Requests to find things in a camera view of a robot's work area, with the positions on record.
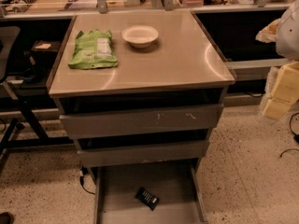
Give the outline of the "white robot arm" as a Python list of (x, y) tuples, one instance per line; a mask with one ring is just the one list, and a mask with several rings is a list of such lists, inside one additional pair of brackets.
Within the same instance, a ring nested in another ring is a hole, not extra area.
[(275, 42), (277, 54), (289, 61), (270, 69), (261, 102), (264, 117), (280, 119), (299, 100), (299, 0), (294, 0), (281, 18), (264, 27), (255, 39)]

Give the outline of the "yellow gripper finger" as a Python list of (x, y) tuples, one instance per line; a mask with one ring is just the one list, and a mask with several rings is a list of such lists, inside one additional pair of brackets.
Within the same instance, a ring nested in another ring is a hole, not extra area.
[(277, 40), (277, 29), (280, 19), (276, 19), (258, 32), (255, 39), (264, 43), (271, 43)]
[(268, 73), (262, 115), (281, 119), (299, 100), (299, 62), (272, 67)]

